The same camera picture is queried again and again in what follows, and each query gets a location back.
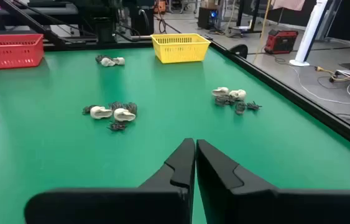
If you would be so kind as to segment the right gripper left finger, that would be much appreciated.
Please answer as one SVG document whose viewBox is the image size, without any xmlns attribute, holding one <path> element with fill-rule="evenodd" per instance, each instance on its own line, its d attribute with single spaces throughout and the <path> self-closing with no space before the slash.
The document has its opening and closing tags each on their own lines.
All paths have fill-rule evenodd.
<svg viewBox="0 0 350 224">
<path fill-rule="evenodd" d="M 186 138 L 134 188 L 64 188 L 31 197 L 26 223 L 191 223 L 195 149 Z"/>
</svg>

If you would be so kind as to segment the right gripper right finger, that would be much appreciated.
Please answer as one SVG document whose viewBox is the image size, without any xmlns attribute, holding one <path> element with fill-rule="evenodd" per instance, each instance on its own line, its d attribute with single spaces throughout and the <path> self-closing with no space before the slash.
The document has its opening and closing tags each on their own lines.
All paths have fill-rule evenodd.
<svg viewBox="0 0 350 224">
<path fill-rule="evenodd" d="M 196 171 L 208 223 L 350 223 L 350 190 L 278 188 L 202 139 Z"/>
</svg>

